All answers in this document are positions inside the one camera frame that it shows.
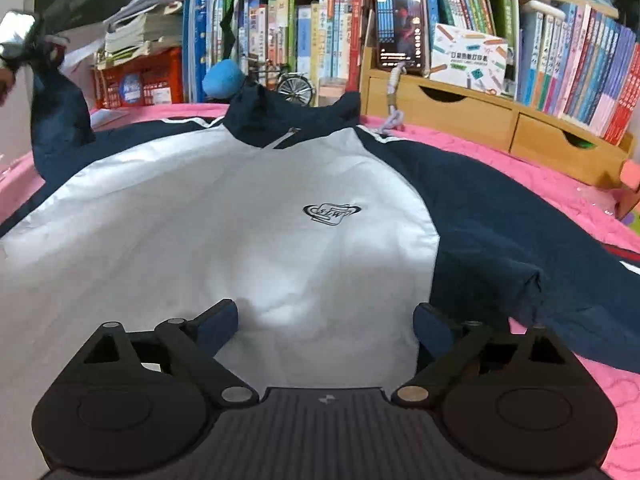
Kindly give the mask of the pink toy house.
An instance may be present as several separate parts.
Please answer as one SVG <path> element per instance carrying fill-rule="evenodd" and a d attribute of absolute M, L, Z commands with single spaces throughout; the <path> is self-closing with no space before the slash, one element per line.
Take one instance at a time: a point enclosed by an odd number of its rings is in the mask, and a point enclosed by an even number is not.
<path fill-rule="evenodd" d="M 638 162 L 626 160 L 620 170 L 620 188 L 617 190 L 615 218 L 623 221 L 634 208 L 640 198 L 640 167 Z"/>

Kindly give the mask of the white and navy jacket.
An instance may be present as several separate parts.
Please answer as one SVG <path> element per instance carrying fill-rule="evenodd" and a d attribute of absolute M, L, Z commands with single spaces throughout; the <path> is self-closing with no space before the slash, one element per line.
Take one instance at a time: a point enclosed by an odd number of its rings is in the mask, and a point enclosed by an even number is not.
<path fill-rule="evenodd" d="M 1 401 L 43 479 L 597 479 L 620 419 L 584 359 L 639 368 L 639 278 L 475 159 L 250 86 L 226 114 L 94 132 L 35 63 L 43 187 L 1 228 Z M 154 328 L 231 299 L 215 356 L 255 405 L 171 373 Z M 427 302 L 494 331 L 433 405 Z"/>

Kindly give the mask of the white patterned box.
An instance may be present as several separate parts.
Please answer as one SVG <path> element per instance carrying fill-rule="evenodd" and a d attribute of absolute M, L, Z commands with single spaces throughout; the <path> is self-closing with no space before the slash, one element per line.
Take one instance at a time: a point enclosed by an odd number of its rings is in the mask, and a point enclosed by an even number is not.
<path fill-rule="evenodd" d="M 507 54 L 508 44 L 503 38 L 437 24 L 428 78 L 498 96 L 503 90 Z"/>

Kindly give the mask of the stack of papers and books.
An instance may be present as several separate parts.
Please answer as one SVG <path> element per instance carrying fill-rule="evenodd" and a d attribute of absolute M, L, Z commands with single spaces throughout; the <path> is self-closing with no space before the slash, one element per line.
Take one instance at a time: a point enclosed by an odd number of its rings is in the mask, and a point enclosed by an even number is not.
<path fill-rule="evenodd" d="M 131 0 L 103 21 L 103 46 L 94 55 L 99 70 L 182 46 L 181 0 Z"/>

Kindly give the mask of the miniature bicycle model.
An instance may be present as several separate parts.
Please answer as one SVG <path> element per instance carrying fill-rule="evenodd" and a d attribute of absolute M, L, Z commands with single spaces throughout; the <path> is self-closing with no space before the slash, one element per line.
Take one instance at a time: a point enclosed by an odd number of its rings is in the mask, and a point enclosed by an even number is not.
<path fill-rule="evenodd" d="M 291 72 L 288 64 L 271 61 L 248 62 L 247 78 L 283 96 L 288 102 L 310 107 L 316 95 L 311 81 L 301 73 Z"/>

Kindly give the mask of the smartphone with lit screen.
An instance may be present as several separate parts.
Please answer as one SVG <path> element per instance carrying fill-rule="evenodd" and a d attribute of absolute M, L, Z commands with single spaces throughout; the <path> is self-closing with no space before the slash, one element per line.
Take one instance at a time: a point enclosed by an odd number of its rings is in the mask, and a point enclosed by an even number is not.
<path fill-rule="evenodd" d="M 376 0 L 378 67 L 391 70 L 399 63 L 408 73 L 425 70 L 423 0 Z"/>

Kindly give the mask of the blue notebook on table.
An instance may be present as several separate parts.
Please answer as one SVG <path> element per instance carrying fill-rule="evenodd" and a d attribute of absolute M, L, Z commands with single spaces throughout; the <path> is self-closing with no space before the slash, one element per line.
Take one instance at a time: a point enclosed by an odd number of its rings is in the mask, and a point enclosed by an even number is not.
<path fill-rule="evenodd" d="M 100 108 L 95 110 L 90 115 L 90 125 L 94 130 L 103 128 L 112 122 L 117 122 L 120 118 L 128 116 L 129 113 L 126 110 L 108 110 L 107 108 Z"/>

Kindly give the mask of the wooden drawer organizer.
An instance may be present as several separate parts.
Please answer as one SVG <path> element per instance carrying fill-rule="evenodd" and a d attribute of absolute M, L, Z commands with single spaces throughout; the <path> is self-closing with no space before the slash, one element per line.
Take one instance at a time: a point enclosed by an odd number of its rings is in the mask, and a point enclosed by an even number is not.
<path fill-rule="evenodd" d="M 620 146 L 585 128 L 498 96 L 402 75 L 396 93 L 405 132 L 418 127 L 508 153 L 597 188 L 618 188 L 634 148 L 627 132 Z"/>

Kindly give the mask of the white loose paper sheet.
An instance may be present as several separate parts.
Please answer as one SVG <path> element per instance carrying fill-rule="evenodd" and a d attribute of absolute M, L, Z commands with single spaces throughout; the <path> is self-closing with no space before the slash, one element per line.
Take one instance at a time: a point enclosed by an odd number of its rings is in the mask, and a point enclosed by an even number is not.
<path fill-rule="evenodd" d="M 86 44 L 85 46 L 68 52 L 65 55 L 64 61 L 58 69 L 63 75 L 70 76 L 77 67 L 84 62 L 87 58 L 93 58 L 96 52 L 104 47 L 104 39 L 99 38 Z"/>

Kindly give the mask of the row of colourful books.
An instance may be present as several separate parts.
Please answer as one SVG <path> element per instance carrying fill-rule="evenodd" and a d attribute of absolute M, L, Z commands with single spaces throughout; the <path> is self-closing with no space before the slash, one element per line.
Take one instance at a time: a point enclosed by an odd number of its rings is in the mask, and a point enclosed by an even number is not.
<path fill-rule="evenodd" d="M 423 0 L 425 70 L 435 26 L 484 32 L 508 44 L 498 96 L 620 144 L 639 103 L 639 0 Z M 323 38 L 353 32 L 376 0 L 319 0 Z"/>

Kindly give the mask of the pink lidded cup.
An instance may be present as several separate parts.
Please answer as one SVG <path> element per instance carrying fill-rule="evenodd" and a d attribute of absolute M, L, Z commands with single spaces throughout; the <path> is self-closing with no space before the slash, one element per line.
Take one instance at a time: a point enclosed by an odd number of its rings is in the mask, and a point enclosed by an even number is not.
<path fill-rule="evenodd" d="M 331 106 L 341 99 L 346 91 L 347 80 L 343 78 L 323 77 L 319 79 L 317 106 Z"/>

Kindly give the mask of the red plastic crate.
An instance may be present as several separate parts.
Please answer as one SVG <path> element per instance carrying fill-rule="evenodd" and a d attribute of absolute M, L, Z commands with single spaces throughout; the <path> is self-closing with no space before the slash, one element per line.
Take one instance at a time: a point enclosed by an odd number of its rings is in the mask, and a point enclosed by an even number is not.
<path fill-rule="evenodd" d="M 183 102 L 182 52 L 163 50 L 92 70 L 96 108 L 116 110 Z"/>

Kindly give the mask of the left row of books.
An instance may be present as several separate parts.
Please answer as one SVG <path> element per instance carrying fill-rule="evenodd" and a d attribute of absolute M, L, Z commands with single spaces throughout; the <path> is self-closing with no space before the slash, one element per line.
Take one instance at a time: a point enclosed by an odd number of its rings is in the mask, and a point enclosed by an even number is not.
<path fill-rule="evenodd" d="M 208 70 L 222 60 L 224 33 L 221 20 L 230 0 L 183 0 L 182 90 L 190 103 L 208 100 L 203 89 Z"/>

